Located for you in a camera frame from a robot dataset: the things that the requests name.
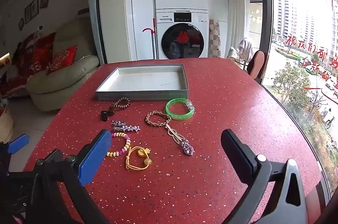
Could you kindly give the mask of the brown round chair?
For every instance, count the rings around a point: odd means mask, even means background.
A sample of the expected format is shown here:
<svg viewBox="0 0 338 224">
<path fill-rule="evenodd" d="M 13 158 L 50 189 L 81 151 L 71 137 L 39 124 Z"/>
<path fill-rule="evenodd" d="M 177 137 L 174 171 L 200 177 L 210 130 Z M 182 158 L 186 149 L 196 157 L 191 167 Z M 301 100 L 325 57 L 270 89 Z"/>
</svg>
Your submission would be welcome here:
<svg viewBox="0 0 338 224">
<path fill-rule="evenodd" d="M 268 58 L 269 58 L 268 52 L 257 51 L 254 54 L 253 58 L 250 60 L 247 67 L 247 72 L 251 78 L 253 79 L 263 78 Z"/>
</svg>

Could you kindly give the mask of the purple heart crystal brooch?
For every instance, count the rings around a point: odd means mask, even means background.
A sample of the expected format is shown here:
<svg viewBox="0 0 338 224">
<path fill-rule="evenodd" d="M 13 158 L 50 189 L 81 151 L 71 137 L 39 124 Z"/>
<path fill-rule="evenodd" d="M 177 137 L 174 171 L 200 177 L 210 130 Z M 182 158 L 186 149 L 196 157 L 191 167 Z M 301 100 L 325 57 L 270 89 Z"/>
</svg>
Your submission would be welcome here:
<svg viewBox="0 0 338 224">
<path fill-rule="evenodd" d="M 180 145 L 182 147 L 183 152 L 186 155 L 188 156 L 194 155 L 194 152 L 195 152 L 194 147 L 190 144 L 190 142 L 187 139 L 181 141 Z"/>
</svg>

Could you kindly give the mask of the checkered cloth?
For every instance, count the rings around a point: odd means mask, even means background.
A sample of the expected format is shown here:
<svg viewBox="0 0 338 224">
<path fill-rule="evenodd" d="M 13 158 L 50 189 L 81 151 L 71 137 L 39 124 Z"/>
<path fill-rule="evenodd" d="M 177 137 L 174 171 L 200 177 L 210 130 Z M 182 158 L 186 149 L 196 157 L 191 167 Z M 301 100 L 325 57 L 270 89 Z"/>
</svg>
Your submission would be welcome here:
<svg viewBox="0 0 338 224">
<path fill-rule="evenodd" d="M 209 22 L 209 52 L 208 56 L 212 58 L 221 57 L 221 39 L 219 21 L 210 19 Z"/>
</svg>

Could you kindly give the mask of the white tall cabinet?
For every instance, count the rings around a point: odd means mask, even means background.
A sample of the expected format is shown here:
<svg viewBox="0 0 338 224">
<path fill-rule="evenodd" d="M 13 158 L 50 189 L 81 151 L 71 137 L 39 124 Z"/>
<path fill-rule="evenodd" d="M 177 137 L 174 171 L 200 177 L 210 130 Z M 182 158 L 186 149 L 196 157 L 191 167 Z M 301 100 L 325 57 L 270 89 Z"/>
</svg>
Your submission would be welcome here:
<svg viewBox="0 0 338 224">
<path fill-rule="evenodd" d="M 155 18 L 154 0 L 98 0 L 106 63 L 151 60 L 150 31 Z"/>
</svg>

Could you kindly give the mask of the black hair claw clip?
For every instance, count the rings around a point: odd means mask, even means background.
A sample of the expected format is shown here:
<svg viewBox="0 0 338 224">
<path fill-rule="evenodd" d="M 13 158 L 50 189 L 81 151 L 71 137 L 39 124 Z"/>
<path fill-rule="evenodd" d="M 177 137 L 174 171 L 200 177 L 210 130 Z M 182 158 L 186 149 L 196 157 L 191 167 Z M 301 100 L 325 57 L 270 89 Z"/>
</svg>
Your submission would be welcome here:
<svg viewBox="0 0 338 224">
<path fill-rule="evenodd" d="M 108 110 L 101 111 L 101 119 L 104 122 L 106 122 L 109 119 L 109 117 L 113 115 L 114 115 L 114 110 L 108 109 Z"/>
</svg>

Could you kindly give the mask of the wall picture frames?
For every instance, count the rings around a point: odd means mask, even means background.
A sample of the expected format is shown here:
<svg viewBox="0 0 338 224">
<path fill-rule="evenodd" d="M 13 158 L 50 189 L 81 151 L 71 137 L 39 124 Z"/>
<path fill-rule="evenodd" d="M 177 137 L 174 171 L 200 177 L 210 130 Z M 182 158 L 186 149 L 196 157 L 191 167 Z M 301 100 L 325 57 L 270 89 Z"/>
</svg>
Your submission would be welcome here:
<svg viewBox="0 0 338 224">
<path fill-rule="evenodd" d="M 40 9 L 47 8 L 48 5 L 49 0 L 33 0 L 24 10 L 24 18 L 21 18 L 18 24 L 19 30 L 22 31 L 24 25 L 35 18 L 39 14 Z"/>
</svg>

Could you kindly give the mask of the red embroidered cushion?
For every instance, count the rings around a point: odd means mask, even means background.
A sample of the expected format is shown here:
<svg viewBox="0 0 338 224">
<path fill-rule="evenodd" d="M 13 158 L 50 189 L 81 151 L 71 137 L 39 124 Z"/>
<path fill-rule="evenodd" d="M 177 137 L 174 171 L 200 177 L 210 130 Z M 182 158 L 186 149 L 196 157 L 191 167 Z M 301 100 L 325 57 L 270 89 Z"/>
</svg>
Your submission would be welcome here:
<svg viewBox="0 0 338 224">
<path fill-rule="evenodd" d="M 71 66 L 75 62 L 76 50 L 77 45 L 74 45 L 56 54 L 56 56 L 53 57 L 52 62 L 49 64 L 47 74 L 51 74 L 65 67 Z"/>
</svg>

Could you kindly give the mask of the green translucent bangle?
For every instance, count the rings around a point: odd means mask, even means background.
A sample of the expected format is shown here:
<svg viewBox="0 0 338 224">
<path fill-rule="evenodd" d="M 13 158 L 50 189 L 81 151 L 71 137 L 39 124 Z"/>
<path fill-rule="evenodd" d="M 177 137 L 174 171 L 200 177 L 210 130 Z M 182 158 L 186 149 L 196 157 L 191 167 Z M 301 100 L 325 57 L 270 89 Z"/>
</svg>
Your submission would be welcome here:
<svg viewBox="0 0 338 224">
<path fill-rule="evenodd" d="M 174 120 L 187 120 L 194 115 L 195 107 L 189 99 L 175 98 L 167 102 L 165 111 Z"/>
</svg>

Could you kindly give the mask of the grey jewelry tray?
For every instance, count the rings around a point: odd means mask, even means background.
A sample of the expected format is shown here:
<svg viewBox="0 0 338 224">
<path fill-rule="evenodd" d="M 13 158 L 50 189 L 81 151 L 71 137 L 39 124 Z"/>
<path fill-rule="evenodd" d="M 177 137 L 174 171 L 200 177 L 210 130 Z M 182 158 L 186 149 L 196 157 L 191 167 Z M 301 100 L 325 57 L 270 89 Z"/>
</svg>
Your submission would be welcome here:
<svg viewBox="0 0 338 224">
<path fill-rule="evenodd" d="M 189 87 L 184 65 L 163 64 L 118 67 L 100 84 L 96 97 L 116 101 L 168 101 L 188 98 Z"/>
</svg>

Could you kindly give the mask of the lower white washing machine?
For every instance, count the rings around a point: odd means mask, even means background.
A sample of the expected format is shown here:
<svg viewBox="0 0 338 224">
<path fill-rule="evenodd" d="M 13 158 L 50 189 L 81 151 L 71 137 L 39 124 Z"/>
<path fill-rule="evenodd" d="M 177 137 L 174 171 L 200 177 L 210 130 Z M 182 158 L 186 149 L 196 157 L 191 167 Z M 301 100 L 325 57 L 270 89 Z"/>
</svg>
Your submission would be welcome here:
<svg viewBox="0 0 338 224">
<path fill-rule="evenodd" d="M 201 9 L 158 9 L 157 58 L 206 58 L 209 46 L 209 15 Z"/>
</svg>

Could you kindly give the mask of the red blanket on sofa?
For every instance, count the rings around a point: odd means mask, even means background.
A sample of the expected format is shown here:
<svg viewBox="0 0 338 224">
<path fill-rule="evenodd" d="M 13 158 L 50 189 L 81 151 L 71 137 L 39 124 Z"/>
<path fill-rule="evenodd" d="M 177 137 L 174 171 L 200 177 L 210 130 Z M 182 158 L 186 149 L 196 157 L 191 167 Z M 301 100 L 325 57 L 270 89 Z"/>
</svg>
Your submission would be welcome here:
<svg viewBox="0 0 338 224">
<path fill-rule="evenodd" d="M 26 87 L 30 77 L 47 69 L 52 60 L 53 43 L 56 33 L 35 38 L 29 35 L 17 45 L 11 65 L 1 80 L 1 95 L 9 96 Z"/>
</svg>

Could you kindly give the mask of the beige leather sofa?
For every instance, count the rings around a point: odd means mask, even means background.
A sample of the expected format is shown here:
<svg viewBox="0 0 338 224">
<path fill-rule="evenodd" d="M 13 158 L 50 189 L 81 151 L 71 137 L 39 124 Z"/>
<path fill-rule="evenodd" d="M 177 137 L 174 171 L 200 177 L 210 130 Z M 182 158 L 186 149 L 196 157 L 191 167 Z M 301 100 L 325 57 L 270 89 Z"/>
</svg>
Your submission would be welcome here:
<svg viewBox="0 0 338 224">
<path fill-rule="evenodd" d="M 56 30 L 52 59 L 28 79 L 26 90 L 41 111 L 61 109 L 99 64 L 90 18 L 74 19 Z"/>
</svg>

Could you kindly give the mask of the silver star hair clip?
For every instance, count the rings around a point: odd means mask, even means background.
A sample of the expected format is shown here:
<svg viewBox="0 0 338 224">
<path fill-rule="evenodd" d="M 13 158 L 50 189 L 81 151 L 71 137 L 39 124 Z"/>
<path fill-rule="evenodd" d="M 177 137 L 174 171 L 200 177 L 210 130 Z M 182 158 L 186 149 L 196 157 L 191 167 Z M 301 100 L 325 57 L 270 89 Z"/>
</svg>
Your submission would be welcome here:
<svg viewBox="0 0 338 224">
<path fill-rule="evenodd" d="M 128 125 L 126 122 L 119 120 L 112 122 L 113 130 L 116 132 L 139 132 L 139 126 Z"/>
</svg>

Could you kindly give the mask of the red handled mop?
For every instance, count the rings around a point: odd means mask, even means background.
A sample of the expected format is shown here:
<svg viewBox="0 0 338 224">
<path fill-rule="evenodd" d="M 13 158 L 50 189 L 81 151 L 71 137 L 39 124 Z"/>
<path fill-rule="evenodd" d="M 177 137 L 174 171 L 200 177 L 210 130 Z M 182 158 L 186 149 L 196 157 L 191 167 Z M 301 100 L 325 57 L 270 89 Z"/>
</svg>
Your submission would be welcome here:
<svg viewBox="0 0 338 224">
<path fill-rule="evenodd" d="M 153 59 L 156 60 L 157 57 L 156 57 L 156 41 L 155 41 L 155 18 L 152 19 L 152 28 L 144 28 L 142 30 L 142 32 L 146 32 L 146 31 L 150 31 L 150 34 L 151 34 L 151 44 L 152 44 L 152 56 L 153 56 Z"/>
</svg>

